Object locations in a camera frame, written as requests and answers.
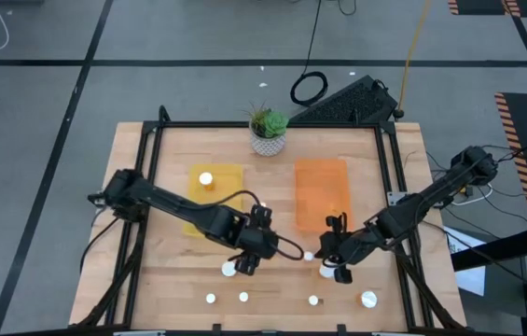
yellow and black striped tape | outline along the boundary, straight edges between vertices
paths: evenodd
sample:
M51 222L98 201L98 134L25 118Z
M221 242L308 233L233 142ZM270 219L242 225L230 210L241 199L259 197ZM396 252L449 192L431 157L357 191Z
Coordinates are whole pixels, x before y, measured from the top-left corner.
M506 14L513 15L515 17L520 17L520 8L516 0L501 0L504 4L504 11Z
M456 0L448 0L448 6L450 7L450 13L453 15L460 14L460 11L458 10L458 3Z
M497 92L495 94L495 103L497 104L499 117L502 119L502 123L504 124L504 132L506 132L507 144L512 149L521 149L522 145L520 144L520 139L516 133L512 116L509 114L506 97L502 93ZM518 171L518 176L520 177L522 189L527 193L527 162L522 158L515 158L514 162L516 163L516 170Z

white pot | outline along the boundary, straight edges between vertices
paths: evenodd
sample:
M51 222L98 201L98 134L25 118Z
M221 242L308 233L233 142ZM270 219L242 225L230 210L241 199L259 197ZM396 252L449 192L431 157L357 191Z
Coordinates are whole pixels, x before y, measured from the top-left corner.
M251 130L251 146L257 154L262 156L274 156L284 148L285 133L274 138L267 139L256 135L255 132L253 132L250 122L248 124L248 128Z

floor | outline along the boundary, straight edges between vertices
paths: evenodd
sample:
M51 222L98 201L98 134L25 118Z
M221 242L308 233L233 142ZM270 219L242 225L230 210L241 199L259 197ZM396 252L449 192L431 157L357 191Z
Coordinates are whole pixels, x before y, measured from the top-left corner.
M342 0L345 10L352 3ZM319 65L310 69L327 75L329 93L371 75L397 100L422 8L423 0L358 1L345 17L338 2L323 1L312 49ZM246 119L251 103L297 114L288 93L315 9L287 0L0 2L10 33L0 51L0 332L66 326L93 214L85 196L102 184L116 124L154 119L161 104L176 120ZM519 22L527 31L527 19ZM410 68L404 121L421 123L441 164L468 145L506 146L493 94L527 93L521 37L510 16L457 16L433 2L413 56L426 62ZM306 83L298 95L318 89ZM493 186L521 192L511 163ZM527 217L522 198L491 199ZM527 229L487 203L452 211L501 236ZM23 266L11 268L13 258ZM490 296L493 284L511 280L489 270L488 278L486 298L463 293L469 325L520 333L520 320Z

white paper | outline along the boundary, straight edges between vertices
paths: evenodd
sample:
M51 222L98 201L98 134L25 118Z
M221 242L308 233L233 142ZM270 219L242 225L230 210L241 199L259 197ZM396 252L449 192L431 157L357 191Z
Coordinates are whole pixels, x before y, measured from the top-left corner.
M462 240L463 242L473 247L483 245L479 239L473 238L467 234L463 234L454 229L445 228L445 230L452 236ZM448 237L448 245L450 246L450 253L456 253L468 249L462 243L454 238ZM484 296L485 294L485 266L477 267L470 270L456 272L456 283L458 287L477 295Z

succulent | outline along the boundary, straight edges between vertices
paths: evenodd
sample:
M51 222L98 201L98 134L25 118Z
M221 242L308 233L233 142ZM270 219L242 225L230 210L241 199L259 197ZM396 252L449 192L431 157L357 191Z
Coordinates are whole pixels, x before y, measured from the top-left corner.
M285 133L289 119L282 113L263 106L259 109L253 107L253 111L248 113L251 128L257 136L271 139Z
M265 137L273 138L285 133L288 118L280 112L271 111L265 117Z

